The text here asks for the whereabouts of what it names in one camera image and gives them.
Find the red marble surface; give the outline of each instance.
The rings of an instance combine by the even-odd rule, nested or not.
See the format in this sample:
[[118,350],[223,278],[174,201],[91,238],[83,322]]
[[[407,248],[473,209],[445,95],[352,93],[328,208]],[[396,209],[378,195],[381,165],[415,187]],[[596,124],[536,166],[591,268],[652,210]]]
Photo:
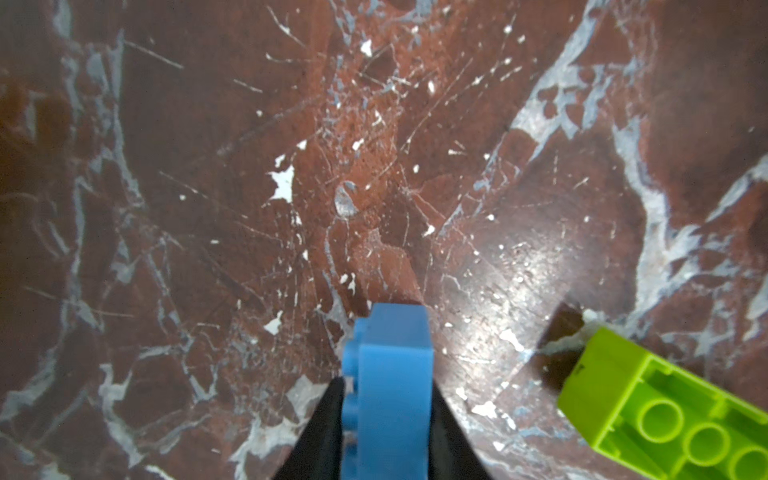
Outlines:
[[768,408],[767,15],[6,2],[0,477],[268,478],[370,302],[495,478],[636,478],[536,354],[584,309]]

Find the blue toy block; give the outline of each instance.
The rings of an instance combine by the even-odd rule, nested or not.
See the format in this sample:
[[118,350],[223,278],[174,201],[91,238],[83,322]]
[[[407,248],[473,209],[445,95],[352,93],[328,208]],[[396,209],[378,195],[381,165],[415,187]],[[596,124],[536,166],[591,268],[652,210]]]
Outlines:
[[434,362],[424,306],[376,303],[357,320],[342,359],[355,385],[342,427],[357,443],[344,450],[342,480],[426,480]]

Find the plastic block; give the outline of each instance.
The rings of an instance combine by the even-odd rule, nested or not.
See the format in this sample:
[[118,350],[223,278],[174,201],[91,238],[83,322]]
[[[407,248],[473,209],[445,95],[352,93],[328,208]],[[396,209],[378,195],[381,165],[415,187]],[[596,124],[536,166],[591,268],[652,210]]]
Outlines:
[[358,319],[342,372],[355,380],[342,426],[355,432],[343,480],[426,480],[434,350],[424,306],[377,303]]
[[656,480],[768,480],[768,414],[608,329],[558,400],[589,445]]

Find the blue building block stud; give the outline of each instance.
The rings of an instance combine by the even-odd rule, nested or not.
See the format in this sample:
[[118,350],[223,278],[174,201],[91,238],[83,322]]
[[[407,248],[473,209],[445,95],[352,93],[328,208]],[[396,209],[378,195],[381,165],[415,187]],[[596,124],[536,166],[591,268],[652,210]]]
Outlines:
[[434,362],[424,306],[376,303],[357,320],[342,359],[355,385],[342,427],[357,442],[344,449],[342,480],[426,480]]

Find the lime green toy block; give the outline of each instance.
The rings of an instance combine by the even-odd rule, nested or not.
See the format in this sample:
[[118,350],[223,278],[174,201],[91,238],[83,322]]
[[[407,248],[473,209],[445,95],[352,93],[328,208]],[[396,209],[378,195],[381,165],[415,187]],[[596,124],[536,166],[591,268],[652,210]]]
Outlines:
[[587,443],[656,480],[768,480],[768,414],[608,329],[558,400]]

